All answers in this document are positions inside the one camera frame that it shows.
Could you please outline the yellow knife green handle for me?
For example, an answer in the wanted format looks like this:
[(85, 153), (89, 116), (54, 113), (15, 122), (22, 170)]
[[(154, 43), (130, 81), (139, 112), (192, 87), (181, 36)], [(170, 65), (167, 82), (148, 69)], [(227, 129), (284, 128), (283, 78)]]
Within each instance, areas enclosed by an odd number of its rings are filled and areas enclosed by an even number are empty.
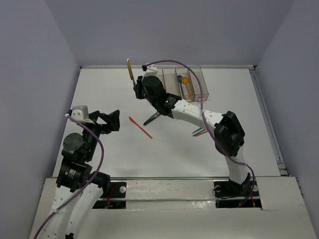
[(131, 66), (131, 62), (130, 62), (129, 58), (127, 59), (127, 68), (128, 68), (130, 79), (133, 82), (133, 86), (135, 86), (136, 85), (135, 78), (134, 78), (134, 75), (133, 75), (133, 70), (132, 70), (132, 66)]

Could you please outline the orange knife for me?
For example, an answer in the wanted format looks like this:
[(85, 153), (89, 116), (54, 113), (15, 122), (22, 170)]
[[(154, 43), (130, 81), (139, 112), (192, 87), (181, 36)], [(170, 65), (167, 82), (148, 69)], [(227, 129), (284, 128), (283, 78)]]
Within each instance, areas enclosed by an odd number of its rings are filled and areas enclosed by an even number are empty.
[(142, 128), (132, 117), (129, 117), (129, 120), (135, 124), (144, 134), (146, 134), (149, 138), (153, 139), (153, 137), (144, 129)]

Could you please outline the teal fork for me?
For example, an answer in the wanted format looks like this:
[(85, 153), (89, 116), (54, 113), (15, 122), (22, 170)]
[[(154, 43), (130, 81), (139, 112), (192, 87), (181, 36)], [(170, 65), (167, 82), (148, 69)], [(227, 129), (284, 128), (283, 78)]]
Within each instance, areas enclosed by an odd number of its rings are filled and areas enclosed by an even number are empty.
[(150, 118), (148, 118), (143, 125), (147, 125), (150, 122), (152, 122), (153, 120), (155, 120), (158, 116), (160, 116), (160, 113), (156, 112), (155, 114), (153, 114)]

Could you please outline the yellow spoon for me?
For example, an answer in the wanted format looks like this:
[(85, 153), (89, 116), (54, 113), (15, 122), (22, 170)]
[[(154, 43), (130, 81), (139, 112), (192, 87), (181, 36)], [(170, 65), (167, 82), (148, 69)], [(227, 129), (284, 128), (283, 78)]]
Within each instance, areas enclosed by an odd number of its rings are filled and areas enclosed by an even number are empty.
[(186, 98), (186, 100), (188, 102), (192, 102), (192, 93), (191, 93), (191, 90), (190, 90), (189, 85), (188, 85), (188, 83), (189, 83), (188, 78), (182, 77), (182, 83), (185, 85), (187, 93), (188, 93), (188, 97)]

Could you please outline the teal chopstick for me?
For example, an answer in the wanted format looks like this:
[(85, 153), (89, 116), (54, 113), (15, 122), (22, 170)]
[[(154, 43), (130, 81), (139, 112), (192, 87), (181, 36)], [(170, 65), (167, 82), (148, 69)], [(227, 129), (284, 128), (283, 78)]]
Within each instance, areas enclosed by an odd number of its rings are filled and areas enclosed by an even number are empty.
[(198, 128), (197, 130), (195, 130), (195, 131), (192, 133), (192, 135), (195, 136), (196, 134), (202, 133), (202, 132), (204, 132), (204, 131), (205, 131), (205, 129), (203, 129), (203, 128)]

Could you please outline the blue spoon dark handle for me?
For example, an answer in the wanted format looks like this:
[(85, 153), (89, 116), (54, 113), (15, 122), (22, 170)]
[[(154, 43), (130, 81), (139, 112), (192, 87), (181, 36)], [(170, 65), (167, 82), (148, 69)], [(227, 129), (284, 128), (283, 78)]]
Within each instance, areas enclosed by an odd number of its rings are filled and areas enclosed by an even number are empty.
[(182, 87), (182, 76), (181, 75), (177, 75), (176, 78), (177, 78), (177, 82), (179, 84), (181, 96), (184, 98), (184, 92), (183, 92), (183, 87)]

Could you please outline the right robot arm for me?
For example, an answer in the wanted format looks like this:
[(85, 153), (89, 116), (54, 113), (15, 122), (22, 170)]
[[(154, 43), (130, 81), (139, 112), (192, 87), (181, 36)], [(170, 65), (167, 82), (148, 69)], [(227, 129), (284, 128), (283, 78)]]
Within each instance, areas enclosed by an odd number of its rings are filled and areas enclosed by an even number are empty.
[(237, 116), (201, 109), (181, 97), (167, 93), (156, 76), (139, 76), (133, 87), (137, 99), (146, 99), (163, 116), (209, 130), (216, 150), (225, 156), (229, 169), (229, 189), (234, 195), (248, 190), (251, 178), (243, 156), (245, 132)]

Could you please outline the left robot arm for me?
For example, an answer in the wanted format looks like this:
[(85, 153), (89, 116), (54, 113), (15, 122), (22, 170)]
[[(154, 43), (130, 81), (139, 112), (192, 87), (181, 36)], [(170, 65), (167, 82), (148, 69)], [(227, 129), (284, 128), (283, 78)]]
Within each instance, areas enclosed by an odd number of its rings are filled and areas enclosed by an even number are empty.
[(78, 238), (98, 198), (108, 195), (111, 189), (110, 176), (100, 172), (103, 160), (95, 171), (89, 162), (96, 147), (103, 148), (100, 135), (119, 131), (120, 111), (89, 113), (87, 106), (75, 106), (65, 116), (83, 131), (64, 138), (54, 200), (50, 214), (34, 235), (36, 239)]

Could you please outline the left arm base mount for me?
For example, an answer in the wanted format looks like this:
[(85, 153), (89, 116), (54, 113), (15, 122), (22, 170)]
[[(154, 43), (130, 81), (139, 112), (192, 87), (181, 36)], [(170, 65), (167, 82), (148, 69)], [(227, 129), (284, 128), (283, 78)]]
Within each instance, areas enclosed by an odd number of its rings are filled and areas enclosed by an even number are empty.
[(112, 181), (107, 193), (97, 200), (93, 209), (125, 209), (126, 208), (126, 181)]

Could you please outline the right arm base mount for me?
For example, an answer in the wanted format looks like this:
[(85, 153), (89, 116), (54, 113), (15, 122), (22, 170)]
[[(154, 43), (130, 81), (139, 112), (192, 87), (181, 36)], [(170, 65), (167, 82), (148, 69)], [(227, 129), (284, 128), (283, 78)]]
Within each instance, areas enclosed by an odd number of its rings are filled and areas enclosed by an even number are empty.
[(215, 197), (215, 205), (218, 209), (224, 208), (262, 208), (259, 189), (255, 182), (252, 194), (252, 182), (244, 192), (235, 192), (230, 187), (229, 181), (215, 181), (212, 195)]

